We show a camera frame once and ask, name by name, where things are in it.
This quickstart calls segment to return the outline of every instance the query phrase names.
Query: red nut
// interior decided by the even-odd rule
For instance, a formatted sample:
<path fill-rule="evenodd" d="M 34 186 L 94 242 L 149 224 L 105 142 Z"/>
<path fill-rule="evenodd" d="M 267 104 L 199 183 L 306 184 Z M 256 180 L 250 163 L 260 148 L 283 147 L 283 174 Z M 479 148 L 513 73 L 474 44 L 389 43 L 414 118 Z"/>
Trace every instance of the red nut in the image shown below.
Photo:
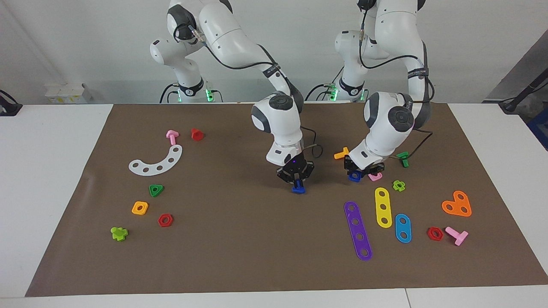
<path fill-rule="evenodd" d="M 443 232 L 438 227 L 428 228 L 428 237 L 433 241 L 441 241 L 443 238 Z"/>
<path fill-rule="evenodd" d="M 204 133 L 197 128 L 193 128 L 190 130 L 190 137 L 192 137 L 194 141 L 200 141 L 204 139 Z"/>
<path fill-rule="evenodd" d="M 162 214 L 158 218 L 158 224 L 160 227 L 169 227 L 173 223 L 173 216 L 171 214 Z"/>

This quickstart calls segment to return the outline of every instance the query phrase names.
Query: blue nut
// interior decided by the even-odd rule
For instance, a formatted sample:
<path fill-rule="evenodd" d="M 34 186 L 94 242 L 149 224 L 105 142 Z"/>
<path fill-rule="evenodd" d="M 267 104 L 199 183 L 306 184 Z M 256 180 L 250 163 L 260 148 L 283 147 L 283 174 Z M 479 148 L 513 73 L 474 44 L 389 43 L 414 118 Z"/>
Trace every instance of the blue nut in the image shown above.
<path fill-rule="evenodd" d="M 358 171 L 354 171 L 348 175 L 348 179 L 352 182 L 359 183 L 362 180 L 362 174 Z"/>

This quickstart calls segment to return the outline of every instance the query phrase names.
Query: yellow square nut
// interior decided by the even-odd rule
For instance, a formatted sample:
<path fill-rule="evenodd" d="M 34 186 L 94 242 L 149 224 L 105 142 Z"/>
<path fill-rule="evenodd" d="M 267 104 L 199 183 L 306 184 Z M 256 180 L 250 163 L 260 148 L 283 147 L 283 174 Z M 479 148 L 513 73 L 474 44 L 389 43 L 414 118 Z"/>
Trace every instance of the yellow square nut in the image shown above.
<path fill-rule="evenodd" d="M 145 215 L 146 210 L 149 208 L 149 204 L 143 201 L 137 201 L 133 205 L 132 213 L 135 215 Z"/>

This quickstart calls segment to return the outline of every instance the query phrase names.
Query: blue strip with holes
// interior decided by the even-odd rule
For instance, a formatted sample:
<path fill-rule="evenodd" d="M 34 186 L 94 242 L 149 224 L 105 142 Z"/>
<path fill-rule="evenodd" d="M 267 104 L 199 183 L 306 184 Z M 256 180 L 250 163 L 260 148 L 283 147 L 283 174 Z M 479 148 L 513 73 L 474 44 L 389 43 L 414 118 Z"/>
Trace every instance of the blue strip with holes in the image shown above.
<path fill-rule="evenodd" d="M 411 234 L 411 220 L 405 214 L 396 215 L 396 238 L 404 244 L 409 243 L 413 238 Z"/>
<path fill-rule="evenodd" d="M 370 260 L 373 257 L 369 239 L 367 238 L 366 227 L 363 225 L 362 216 L 359 213 L 359 207 L 355 202 L 348 201 L 344 204 L 344 212 L 356 255 L 362 261 Z"/>

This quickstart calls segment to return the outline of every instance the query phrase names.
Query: pink t-shaped bolt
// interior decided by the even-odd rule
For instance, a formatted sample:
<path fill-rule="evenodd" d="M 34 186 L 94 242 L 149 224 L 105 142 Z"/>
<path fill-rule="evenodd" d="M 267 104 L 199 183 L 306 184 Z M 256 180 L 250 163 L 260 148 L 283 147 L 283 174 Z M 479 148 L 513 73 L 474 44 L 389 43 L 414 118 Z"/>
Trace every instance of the pink t-shaped bolt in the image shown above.
<path fill-rule="evenodd" d="M 463 231 L 462 233 L 458 233 L 451 227 L 446 227 L 446 232 L 456 239 L 455 245 L 457 246 L 460 246 L 464 242 L 464 239 L 468 236 L 468 232 Z"/>
<path fill-rule="evenodd" d="M 175 138 L 179 136 L 179 133 L 174 130 L 168 130 L 168 132 L 165 134 L 166 138 L 169 138 L 169 141 L 172 145 L 175 145 Z"/>

